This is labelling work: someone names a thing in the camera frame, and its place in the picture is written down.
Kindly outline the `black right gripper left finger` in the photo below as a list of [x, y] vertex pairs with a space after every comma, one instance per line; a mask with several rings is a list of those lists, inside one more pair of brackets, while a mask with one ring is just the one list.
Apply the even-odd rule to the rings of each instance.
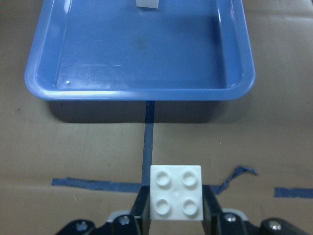
[[142, 186], [131, 209], [141, 235], [148, 235], [151, 225], [150, 219], [150, 187]]

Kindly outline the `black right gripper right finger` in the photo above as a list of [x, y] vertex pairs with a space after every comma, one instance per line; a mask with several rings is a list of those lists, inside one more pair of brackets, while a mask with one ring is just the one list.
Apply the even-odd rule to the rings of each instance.
[[217, 231], [217, 218], [222, 208], [209, 185], [202, 186], [203, 221], [202, 227], [205, 235], [215, 235]]

